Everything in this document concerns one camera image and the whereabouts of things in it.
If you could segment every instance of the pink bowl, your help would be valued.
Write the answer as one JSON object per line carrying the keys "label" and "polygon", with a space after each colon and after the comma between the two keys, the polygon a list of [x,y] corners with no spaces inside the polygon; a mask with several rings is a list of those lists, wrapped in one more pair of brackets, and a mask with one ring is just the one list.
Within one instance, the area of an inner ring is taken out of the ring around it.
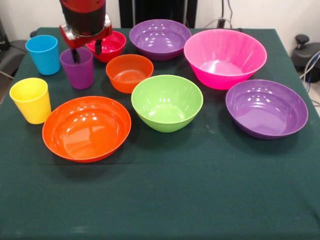
{"label": "pink bowl", "polygon": [[219,90],[247,80],[267,61],[267,51],[258,40],[230,29],[193,35],[184,45],[184,55],[200,82]]}
{"label": "pink bowl", "polygon": [[96,54],[95,43],[92,41],[86,44],[86,47],[93,53],[93,55],[101,62],[108,63],[115,57],[121,55],[122,51],[125,48],[127,39],[126,36],[121,32],[112,31],[110,36],[107,36],[102,39],[101,43],[101,54]]}

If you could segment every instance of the yellow cup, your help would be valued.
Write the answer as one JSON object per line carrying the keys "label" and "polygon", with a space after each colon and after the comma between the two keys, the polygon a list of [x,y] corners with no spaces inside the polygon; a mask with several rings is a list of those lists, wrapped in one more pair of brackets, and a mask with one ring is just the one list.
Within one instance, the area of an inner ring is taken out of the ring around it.
{"label": "yellow cup", "polygon": [[11,87],[9,94],[31,124],[43,124],[51,114],[48,84],[41,78],[20,80]]}

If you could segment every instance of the purple cup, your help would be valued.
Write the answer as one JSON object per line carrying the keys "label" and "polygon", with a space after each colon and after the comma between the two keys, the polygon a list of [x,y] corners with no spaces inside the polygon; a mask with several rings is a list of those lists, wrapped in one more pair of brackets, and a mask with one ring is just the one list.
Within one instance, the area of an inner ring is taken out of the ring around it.
{"label": "purple cup", "polygon": [[191,32],[185,25],[169,19],[143,21],[129,34],[138,51],[155,61],[168,61],[180,55],[190,37]]}
{"label": "purple cup", "polygon": [[75,63],[70,49],[63,51],[60,62],[65,74],[75,89],[82,90],[90,88],[94,84],[94,62],[92,52],[85,48],[77,48],[80,63]]}

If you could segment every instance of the red bowl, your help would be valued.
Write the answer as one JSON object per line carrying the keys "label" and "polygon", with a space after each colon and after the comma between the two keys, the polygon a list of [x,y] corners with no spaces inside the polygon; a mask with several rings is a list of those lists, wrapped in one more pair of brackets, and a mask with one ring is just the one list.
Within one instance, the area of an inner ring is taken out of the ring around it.
{"label": "red bowl", "polygon": [[86,47],[93,53],[93,55],[101,62],[108,63],[110,60],[119,56],[125,48],[127,39],[125,35],[118,31],[112,31],[111,35],[102,39],[101,54],[96,54],[95,43],[92,41],[86,44]]}

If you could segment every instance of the floor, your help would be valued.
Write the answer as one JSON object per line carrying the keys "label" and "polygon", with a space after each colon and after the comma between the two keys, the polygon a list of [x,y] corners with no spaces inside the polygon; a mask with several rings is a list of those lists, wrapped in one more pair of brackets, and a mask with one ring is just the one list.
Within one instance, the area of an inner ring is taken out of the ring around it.
{"label": "floor", "polygon": [[318,81],[316,83],[311,83],[309,97],[312,100],[319,102],[319,104],[313,102],[313,105],[315,106],[315,109],[320,116],[320,81]]}

